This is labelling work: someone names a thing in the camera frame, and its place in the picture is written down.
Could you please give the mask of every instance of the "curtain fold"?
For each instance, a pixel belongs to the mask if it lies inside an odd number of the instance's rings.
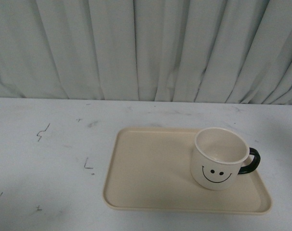
[[[292,0],[0,0],[0,97],[292,104]]]

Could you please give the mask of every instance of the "beige tray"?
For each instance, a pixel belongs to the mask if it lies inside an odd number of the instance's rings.
[[[207,190],[194,181],[189,163],[198,130],[121,130],[103,191],[108,206],[253,215],[269,211],[271,198],[257,171],[238,175],[236,183],[223,191]]]

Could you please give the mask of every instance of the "smiley face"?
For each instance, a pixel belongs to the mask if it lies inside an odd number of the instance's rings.
[[[212,182],[212,183],[222,183],[222,182],[226,181],[226,180],[232,175],[232,173],[230,173],[229,176],[228,176],[225,180],[221,180],[221,181],[213,181],[213,180],[210,180],[210,179],[209,179],[210,177],[206,177],[206,175],[205,175],[205,173],[204,173],[204,168],[205,168],[205,167],[202,166],[202,171],[203,171],[203,175],[204,175],[204,177],[205,177],[208,181],[210,181],[210,182]],[[207,174],[207,175],[211,176],[212,174],[218,174],[218,173],[216,173],[215,170],[213,170],[213,169],[210,170],[210,173],[211,173],[211,174]],[[224,175],[224,172],[219,172],[219,175],[220,175],[220,176],[223,176],[223,175]]]

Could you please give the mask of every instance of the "mug rim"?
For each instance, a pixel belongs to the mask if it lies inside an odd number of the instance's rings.
[[[232,133],[234,134],[235,136],[237,136],[246,146],[246,154],[243,158],[241,158],[240,160],[238,161],[230,161],[230,162],[227,162],[227,161],[220,161],[220,160],[216,160],[216,159],[213,159],[211,158],[210,156],[208,156],[207,154],[205,154],[201,149],[200,147],[198,146],[197,144],[197,137],[199,136],[199,134],[201,134],[202,132],[206,131],[206,130],[210,130],[210,129],[218,129],[218,130],[224,130],[224,131],[227,131],[229,133]],[[250,148],[248,146],[248,144],[246,143],[246,141],[240,136],[238,135],[237,133],[231,131],[231,130],[228,130],[228,129],[225,129],[225,128],[220,128],[220,127],[210,127],[210,128],[203,128],[202,130],[200,130],[196,135],[195,135],[195,139],[194,139],[194,143],[195,143],[195,147],[198,149],[198,151],[204,156],[206,157],[207,159],[211,160],[211,161],[214,161],[216,163],[219,163],[219,164],[223,164],[223,165],[235,165],[235,164],[239,164],[239,163],[243,163],[248,157],[249,157],[249,153],[250,153]]]

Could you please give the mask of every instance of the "smiley face mug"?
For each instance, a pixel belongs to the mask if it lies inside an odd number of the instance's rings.
[[[242,167],[249,155],[252,162]],[[205,128],[195,136],[195,148],[190,162],[192,177],[211,190],[230,187],[238,174],[256,170],[261,157],[236,133],[224,128]]]

